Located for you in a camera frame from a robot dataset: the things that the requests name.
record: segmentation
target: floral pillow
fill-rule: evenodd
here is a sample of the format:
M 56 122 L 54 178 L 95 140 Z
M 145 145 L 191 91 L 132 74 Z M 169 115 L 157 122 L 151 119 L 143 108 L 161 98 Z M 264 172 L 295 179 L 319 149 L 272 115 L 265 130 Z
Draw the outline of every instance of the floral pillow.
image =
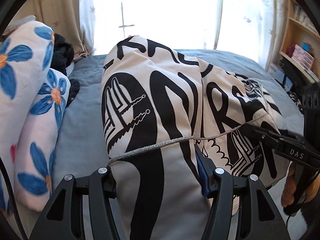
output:
M 51 64 L 53 30 L 30 21 L 17 28 L 0 45 L 0 157 L 14 187 L 16 146 L 31 104 Z M 11 211 L 7 189 L 0 174 L 0 210 Z
M 16 150 L 14 193 L 30 209 L 42 211 L 52 193 L 52 165 L 69 79 L 49 69 L 23 125 Z

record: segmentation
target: black plush toy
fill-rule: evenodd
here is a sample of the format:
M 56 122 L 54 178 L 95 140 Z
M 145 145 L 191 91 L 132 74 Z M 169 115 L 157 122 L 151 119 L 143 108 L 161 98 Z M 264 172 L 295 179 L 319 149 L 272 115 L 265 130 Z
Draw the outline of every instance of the black plush toy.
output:
M 66 76 L 66 68 L 70 66 L 74 56 L 75 51 L 72 45 L 67 43 L 62 35 L 55 33 L 51 68 L 60 71 Z
M 66 42 L 66 39 L 62 35 L 55 33 L 51 68 L 58 70 L 66 76 L 66 68 L 70 66 L 74 56 L 75 51 L 72 45 Z M 80 83 L 78 80 L 70 79 L 70 84 L 71 87 L 66 107 L 70 105 L 80 90 Z

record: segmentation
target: black cable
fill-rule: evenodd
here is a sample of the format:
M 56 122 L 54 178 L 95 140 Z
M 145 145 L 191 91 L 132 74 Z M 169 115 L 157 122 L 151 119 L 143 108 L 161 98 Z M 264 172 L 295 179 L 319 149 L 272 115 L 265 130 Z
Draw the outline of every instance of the black cable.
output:
M 11 182 L 10 182 L 10 179 L 9 179 L 9 175 L 7 173 L 7 170 L 6 170 L 5 166 L 4 166 L 4 163 L 3 163 L 2 159 L 1 159 L 1 157 L 0 157 L 0 171 L 1 171 L 2 175 L 3 175 L 4 182 L 5 182 L 6 186 L 7 186 L 9 199 L 10 199 L 11 205 L 12 205 L 13 215 L 14 215 L 14 218 L 15 218 L 15 220 L 17 222 L 20 234 L 21 234 L 23 240 L 29 240 L 28 237 L 27 237 L 26 232 L 24 231 L 23 225 L 21 223 L 21 219 L 20 219 L 20 216 L 19 216 L 16 200 L 14 198 Z
M 306 186 L 306 190 L 307 188 L 316 180 L 316 178 L 319 176 L 320 174 L 320 170 L 317 172 L 317 174 L 312 178 L 312 180 L 310 181 L 310 183 L 308 183 L 308 185 Z M 287 230 L 288 230 L 288 222 L 290 219 L 291 215 L 288 217 L 287 222 L 286 222 L 286 226 L 287 226 Z
M 288 216 L 287 222 L 285 223 L 285 225 L 286 225 L 286 227 L 287 227 L 287 230 L 288 230 L 288 222 L 289 222 L 290 217 L 291 217 L 291 215 Z

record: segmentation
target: human hand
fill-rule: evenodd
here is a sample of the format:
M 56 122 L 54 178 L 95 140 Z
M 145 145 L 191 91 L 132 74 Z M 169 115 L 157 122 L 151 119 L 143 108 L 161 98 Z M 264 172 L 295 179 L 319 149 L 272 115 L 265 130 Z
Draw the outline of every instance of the human hand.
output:
M 281 196 L 281 205 L 283 207 L 291 205 L 294 201 L 293 194 L 297 189 L 297 185 L 294 180 L 294 170 L 295 170 L 295 165 L 294 163 L 291 163 L 289 167 L 288 176 L 284 184 L 284 190 Z M 311 201 L 316 196 L 319 190 L 319 187 L 320 187 L 320 176 L 318 176 L 315 179 L 315 181 L 307 188 L 306 190 L 307 196 L 306 196 L 305 202 Z

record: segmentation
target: bookshelf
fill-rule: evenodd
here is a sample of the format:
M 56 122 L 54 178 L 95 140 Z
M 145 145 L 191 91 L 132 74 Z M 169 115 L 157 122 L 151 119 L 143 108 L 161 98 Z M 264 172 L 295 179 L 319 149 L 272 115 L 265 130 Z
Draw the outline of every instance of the bookshelf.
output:
M 295 14 L 295 5 L 298 5 L 295 0 L 289 0 L 287 22 L 280 55 L 289 60 L 301 72 L 306 81 L 316 82 L 320 78 L 320 35 L 308 24 L 299 21 L 300 19 Z M 311 45 L 311 52 L 314 54 L 315 61 L 312 71 L 286 55 L 287 49 L 291 45 L 298 44 L 301 47 L 304 42 Z

